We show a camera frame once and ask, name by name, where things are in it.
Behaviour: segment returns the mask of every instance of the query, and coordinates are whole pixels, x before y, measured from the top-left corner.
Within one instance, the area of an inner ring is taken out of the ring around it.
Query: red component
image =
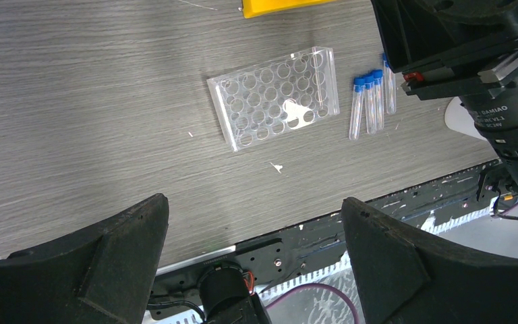
[[[406,82],[408,82],[410,80],[416,80],[418,82],[422,82],[422,81],[424,81],[424,76],[419,72],[412,72],[412,73],[404,74],[404,80],[406,80]]]

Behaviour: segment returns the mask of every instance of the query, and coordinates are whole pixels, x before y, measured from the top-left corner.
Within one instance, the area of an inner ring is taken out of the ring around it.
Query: tabletop
[[[348,140],[352,77],[381,66],[369,0],[240,7],[0,1],[0,254],[162,192],[166,265],[495,158],[445,127],[448,99],[401,90],[383,131]],[[334,50],[342,112],[232,153],[206,80],[313,46]]]

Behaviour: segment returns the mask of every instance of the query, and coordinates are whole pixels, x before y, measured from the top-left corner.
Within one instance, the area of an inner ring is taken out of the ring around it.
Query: gray wood grain surface
[[[348,141],[351,78],[380,67],[368,0],[251,20],[190,2],[0,1],[1,254],[162,192],[165,265],[494,158],[444,126],[447,100],[403,93]],[[232,153],[206,79],[314,45],[335,50],[342,114]]]

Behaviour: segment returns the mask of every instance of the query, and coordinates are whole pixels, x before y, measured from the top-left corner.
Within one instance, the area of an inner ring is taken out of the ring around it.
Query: test tube
[[[374,77],[374,106],[376,108],[376,129],[384,129],[384,95],[382,85],[382,70],[372,71]]]
[[[360,135],[360,122],[362,120],[362,90],[364,78],[354,79],[354,92],[352,94],[352,113],[350,116],[349,139],[357,140]]]
[[[386,112],[389,115],[396,113],[396,79],[394,72],[390,70],[390,65],[386,59],[386,54],[382,54],[382,60],[384,61],[384,87],[386,88]]]
[[[374,107],[374,77],[372,75],[364,78],[364,107],[366,108],[366,132],[376,134],[376,110]]]

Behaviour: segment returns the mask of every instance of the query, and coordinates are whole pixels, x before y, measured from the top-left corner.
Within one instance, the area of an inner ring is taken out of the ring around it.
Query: yellow container
[[[243,16],[253,18],[281,10],[318,5],[334,0],[243,0]]]

